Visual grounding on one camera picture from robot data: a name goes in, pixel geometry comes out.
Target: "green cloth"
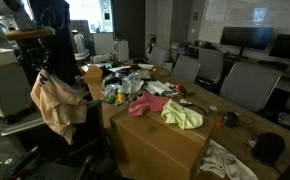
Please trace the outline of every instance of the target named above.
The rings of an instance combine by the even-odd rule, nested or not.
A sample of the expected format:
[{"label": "green cloth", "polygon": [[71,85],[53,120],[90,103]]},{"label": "green cloth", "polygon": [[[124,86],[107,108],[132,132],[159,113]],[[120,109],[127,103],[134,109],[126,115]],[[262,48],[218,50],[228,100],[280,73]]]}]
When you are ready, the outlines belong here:
[{"label": "green cloth", "polygon": [[178,124],[182,129],[194,129],[203,124],[203,116],[191,109],[185,108],[169,100],[163,107],[162,116],[166,116],[165,123]]}]

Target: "hanging towel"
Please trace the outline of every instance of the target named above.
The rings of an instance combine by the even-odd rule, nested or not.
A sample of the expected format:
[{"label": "hanging towel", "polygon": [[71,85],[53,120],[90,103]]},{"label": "hanging towel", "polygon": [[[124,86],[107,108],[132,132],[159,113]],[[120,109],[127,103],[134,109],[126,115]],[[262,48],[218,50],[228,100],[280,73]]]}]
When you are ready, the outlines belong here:
[{"label": "hanging towel", "polygon": [[221,178],[224,178],[227,174],[233,180],[258,179],[253,171],[245,164],[213,140],[209,142],[209,147],[200,169],[203,171],[211,171]]},{"label": "hanging towel", "polygon": [[133,101],[129,106],[130,116],[142,116],[145,111],[158,112],[163,110],[163,106],[169,98],[154,96],[146,91],[142,92],[142,97]]},{"label": "hanging towel", "polygon": [[172,100],[165,104],[162,116],[167,118],[165,123],[177,123],[182,129],[194,129],[203,124],[203,116],[201,114],[185,108]]},{"label": "hanging towel", "polygon": [[41,110],[45,123],[71,145],[75,133],[72,124],[86,120],[86,101],[68,84],[44,69],[36,78],[31,97]]}]

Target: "chair backrest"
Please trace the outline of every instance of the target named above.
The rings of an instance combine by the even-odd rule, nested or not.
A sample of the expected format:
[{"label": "chair backrest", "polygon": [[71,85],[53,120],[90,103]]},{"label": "chair backrest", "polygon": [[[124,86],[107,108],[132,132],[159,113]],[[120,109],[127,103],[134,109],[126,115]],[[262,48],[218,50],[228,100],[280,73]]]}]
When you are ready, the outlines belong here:
[{"label": "chair backrest", "polygon": [[237,62],[222,85],[220,96],[252,112],[264,108],[281,72]]},{"label": "chair backrest", "polygon": [[153,64],[157,68],[162,68],[164,66],[164,61],[166,60],[167,50],[154,46],[151,52],[151,58],[149,63]]},{"label": "chair backrest", "polygon": [[199,48],[198,60],[201,63],[197,73],[198,79],[208,84],[217,84],[223,70],[223,53]]},{"label": "chair backrest", "polygon": [[173,69],[173,74],[193,83],[199,67],[200,62],[197,59],[180,55]]}]

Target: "table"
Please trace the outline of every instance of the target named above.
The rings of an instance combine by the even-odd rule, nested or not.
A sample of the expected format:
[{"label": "table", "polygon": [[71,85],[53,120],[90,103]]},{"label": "table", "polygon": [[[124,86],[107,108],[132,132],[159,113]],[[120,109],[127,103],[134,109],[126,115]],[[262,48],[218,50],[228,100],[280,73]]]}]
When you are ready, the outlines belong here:
[{"label": "table", "polygon": [[[223,115],[226,112],[237,112],[244,117],[241,117],[241,121],[251,122],[251,119],[254,119],[255,122],[249,126],[240,126],[236,128],[229,128],[227,126],[215,127],[211,139],[215,140],[222,146],[224,146],[229,152],[234,154],[239,160],[241,160],[245,165],[247,165],[257,176],[259,179],[277,179],[279,174],[278,172],[271,167],[264,166],[255,162],[251,155],[251,147],[246,144],[248,140],[251,139],[253,133],[259,135],[264,132],[273,132],[282,136],[285,140],[285,150],[281,154],[280,158],[276,162],[276,167],[282,172],[284,171],[290,164],[290,131],[238,106],[230,101],[227,101],[207,90],[191,84],[181,81],[179,78],[175,76],[164,76],[166,75],[166,71],[158,70],[158,72],[153,75],[154,78],[159,79],[162,82],[169,81],[174,84],[181,83],[188,91],[188,97],[186,98],[189,101],[192,101],[194,104],[200,105],[207,109],[208,106],[214,105],[219,109],[218,115],[213,115],[212,118],[215,120],[221,121]],[[89,83],[88,87],[90,89],[91,95],[94,99],[98,99],[102,97],[102,90],[100,83]],[[106,128],[106,132],[110,137],[110,117],[120,112],[122,109],[126,108],[127,105],[115,106],[107,103],[102,104],[102,117],[104,126]],[[119,144],[115,144],[115,142],[111,142],[114,146],[120,146]],[[119,167],[122,172],[122,175],[125,177],[133,177],[135,179],[146,179],[144,177],[138,176],[137,172],[133,171],[132,168],[129,168],[128,164],[120,164]],[[221,179],[218,176],[209,173],[209,172],[201,172],[200,179]]]}]

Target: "pink cloth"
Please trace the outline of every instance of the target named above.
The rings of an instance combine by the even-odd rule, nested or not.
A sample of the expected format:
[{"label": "pink cloth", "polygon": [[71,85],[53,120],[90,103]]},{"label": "pink cloth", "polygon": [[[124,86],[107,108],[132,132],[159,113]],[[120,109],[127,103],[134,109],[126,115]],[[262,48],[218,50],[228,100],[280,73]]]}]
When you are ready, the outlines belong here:
[{"label": "pink cloth", "polygon": [[154,96],[146,91],[143,91],[142,94],[142,97],[133,101],[129,106],[130,116],[143,116],[148,109],[151,112],[163,111],[164,105],[170,100],[169,98]]}]

